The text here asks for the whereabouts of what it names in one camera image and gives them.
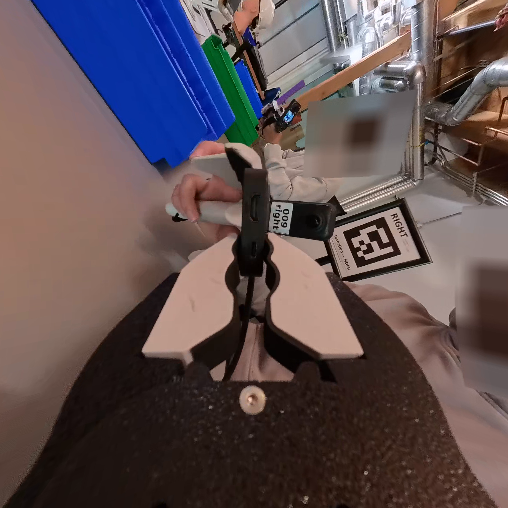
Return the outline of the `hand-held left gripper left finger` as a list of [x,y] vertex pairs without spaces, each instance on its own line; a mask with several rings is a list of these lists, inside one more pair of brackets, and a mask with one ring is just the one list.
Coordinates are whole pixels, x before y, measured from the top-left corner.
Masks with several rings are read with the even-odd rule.
[[241,328],[236,242],[223,238],[181,270],[143,345],[146,358],[214,369],[232,357]]

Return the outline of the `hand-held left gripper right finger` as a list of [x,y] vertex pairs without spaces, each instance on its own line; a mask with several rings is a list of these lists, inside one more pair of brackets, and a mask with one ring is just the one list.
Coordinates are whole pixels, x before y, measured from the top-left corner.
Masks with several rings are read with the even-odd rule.
[[304,251],[267,235],[264,347],[292,373],[306,362],[364,355],[353,327],[327,274]]

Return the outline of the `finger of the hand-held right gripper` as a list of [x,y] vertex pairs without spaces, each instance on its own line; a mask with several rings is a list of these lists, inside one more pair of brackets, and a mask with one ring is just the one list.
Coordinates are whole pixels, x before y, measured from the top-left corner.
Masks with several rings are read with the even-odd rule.
[[265,169],[258,153],[250,146],[241,143],[231,143],[231,167],[233,171]]
[[233,188],[241,189],[237,174],[226,155],[226,148],[248,153],[247,145],[198,145],[189,156],[193,169],[221,178]]

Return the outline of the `black adapter hub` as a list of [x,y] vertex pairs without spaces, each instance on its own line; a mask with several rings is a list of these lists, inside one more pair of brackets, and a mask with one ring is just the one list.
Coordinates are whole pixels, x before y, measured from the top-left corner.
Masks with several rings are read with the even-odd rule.
[[238,266],[241,276],[261,277],[271,199],[267,171],[246,168],[242,190],[241,233],[237,241]]

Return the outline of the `person's right hand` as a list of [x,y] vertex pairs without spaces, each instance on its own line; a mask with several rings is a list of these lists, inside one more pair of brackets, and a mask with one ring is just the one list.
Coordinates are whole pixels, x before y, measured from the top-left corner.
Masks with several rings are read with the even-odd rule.
[[[198,156],[211,156],[223,153],[225,153],[223,143],[203,141],[190,155],[190,159]],[[196,174],[183,176],[181,182],[174,187],[170,198],[170,202],[175,209],[193,223],[200,220],[200,201],[237,203],[241,200],[242,190],[227,185],[219,176],[211,176],[209,179],[206,179]],[[238,235],[240,232],[238,228],[231,225],[205,223],[202,228],[204,235],[214,243],[221,241],[227,236]]]

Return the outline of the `small blue plastic bin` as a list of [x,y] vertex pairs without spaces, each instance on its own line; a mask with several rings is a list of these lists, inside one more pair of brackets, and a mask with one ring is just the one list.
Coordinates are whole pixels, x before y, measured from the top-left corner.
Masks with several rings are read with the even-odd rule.
[[236,62],[234,64],[234,67],[238,73],[240,82],[252,106],[254,114],[257,119],[260,119],[262,117],[263,105],[260,96],[257,92],[255,83],[251,77],[250,71],[248,67],[245,65],[243,60],[239,60],[238,62]]

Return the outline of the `framed marker sign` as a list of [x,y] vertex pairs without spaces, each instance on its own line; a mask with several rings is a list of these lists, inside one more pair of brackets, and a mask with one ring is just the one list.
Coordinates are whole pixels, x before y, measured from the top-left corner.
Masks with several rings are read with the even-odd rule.
[[346,282],[432,263],[404,198],[337,220],[325,248],[321,264]]

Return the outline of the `green plastic bin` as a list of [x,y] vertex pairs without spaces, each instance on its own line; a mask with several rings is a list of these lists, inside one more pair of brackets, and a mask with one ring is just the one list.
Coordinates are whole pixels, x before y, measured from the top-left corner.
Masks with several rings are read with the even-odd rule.
[[225,131],[227,140],[251,146],[258,137],[258,118],[222,39],[211,35],[202,49],[234,115]]

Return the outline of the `wooden beam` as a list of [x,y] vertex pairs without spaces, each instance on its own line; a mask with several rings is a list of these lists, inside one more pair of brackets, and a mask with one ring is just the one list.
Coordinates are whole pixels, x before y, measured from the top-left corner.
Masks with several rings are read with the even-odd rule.
[[403,35],[398,36],[384,46],[375,50],[368,56],[365,56],[358,62],[346,67],[343,71],[335,74],[333,77],[325,80],[312,89],[303,93],[297,101],[300,111],[308,110],[310,103],[322,101],[332,96],[338,90],[344,88],[354,80],[359,79],[366,73],[373,71],[380,65],[393,60],[397,56],[407,52],[411,48],[411,31],[408,30]]

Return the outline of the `silver ventilation duct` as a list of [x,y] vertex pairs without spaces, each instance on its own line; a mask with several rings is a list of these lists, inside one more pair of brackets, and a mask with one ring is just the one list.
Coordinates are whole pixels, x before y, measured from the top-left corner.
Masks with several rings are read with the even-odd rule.
[[346,208],[352,209],[399,196],[424,179],[424,108],[426,92],[434,78],[432,59],[436,7],[434,1],[358,1],[355,15],[347,17],[346,7],[349,4],[352,1],[321,1],[331,49],[321,59],[321,64],[332,65],[335,75],[410,30],[411,48],[407,52],[357,80],[359,93],[406,90],[416,93],[409,138],[398,174],[357,194],[341,196]]
[[507,88],[507,57],[495,60],[481,70],[456,104],[429,102],[424,118],[445,126],[457,126],[467,120],[485,98],[498,88]]

